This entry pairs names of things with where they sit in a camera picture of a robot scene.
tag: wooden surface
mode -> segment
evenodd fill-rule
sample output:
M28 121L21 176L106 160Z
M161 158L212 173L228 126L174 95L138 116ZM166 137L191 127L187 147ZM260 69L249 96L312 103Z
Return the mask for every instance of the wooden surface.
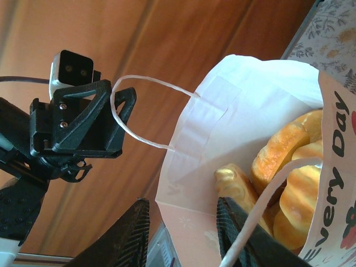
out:
M279 58L313 0L6 0L0 2L0 75L48 78L53 56L68 49L91 57L103 78L148 75L193 92L225 55ZM188 101L181 93L129 80L138 102L129 127L168 144ZM45 85L0 84L1 97L28 111ZM151 200L152 230L160 223L154 203L159 150L125 137L123 155L89 160L79 184L52 181L22 252L75 256L101 236L136 200ZM1 173L0 183L9 176Z

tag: white paper bag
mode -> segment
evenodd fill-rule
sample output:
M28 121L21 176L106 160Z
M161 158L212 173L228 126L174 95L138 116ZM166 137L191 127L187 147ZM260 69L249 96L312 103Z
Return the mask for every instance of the white paper bag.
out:
M183 266L218 266L213 172L245 173L286 123L324 106L324 162L317 208L300 257L312 266L356 262L356 96L297 61L227 56L184 108L162 166L156 196Z

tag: golden bread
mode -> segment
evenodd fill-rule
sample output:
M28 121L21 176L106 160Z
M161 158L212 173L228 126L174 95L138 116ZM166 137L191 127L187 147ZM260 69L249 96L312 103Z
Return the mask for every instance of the golden bread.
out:
M274 218L273 237L289 250L295 250L305 244L308 233L301 232L290 224L280 210Z
M304 126L311 143L322 139L322 118L323 110L313 110L295 120Z
M251 166L251 182L257 194L261 194L274 175L289 161L294 151L309 144L310 137L299 122L291 122L272 136L254 159ZM270 204L277 202L282 189L276 191Z
M323 159L323 142L308 144L298 148L292 159L320 157ZM280 197L281 211L293 227L308 233L317 204L321 169L304 166L293 170L287 177L286 187Z
M228 164L216 170L214 176L218 196L234 199L246 213L250 213L258 196L244 172L235 164ZM270 220L267 212L265 212L259 224L268 234L272 235L273 221Z

